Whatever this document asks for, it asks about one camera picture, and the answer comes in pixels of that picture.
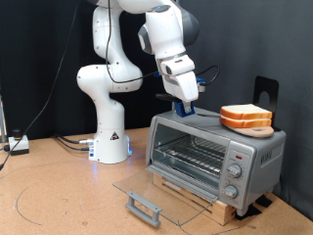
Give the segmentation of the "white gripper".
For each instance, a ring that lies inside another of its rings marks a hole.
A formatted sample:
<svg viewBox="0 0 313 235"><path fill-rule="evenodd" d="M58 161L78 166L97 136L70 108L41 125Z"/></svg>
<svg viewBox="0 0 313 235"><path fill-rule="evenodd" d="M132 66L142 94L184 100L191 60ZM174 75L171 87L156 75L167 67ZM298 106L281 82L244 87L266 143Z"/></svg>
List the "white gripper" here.
<svg viewBox="0 0 313 235"><path fill-rule="evenodd" d="M184 101L185 113L191 113L191 102L199 98L199 89L195 74L192 71L188 71L174 76L164 75L162 80L165 91Z"/></svg>

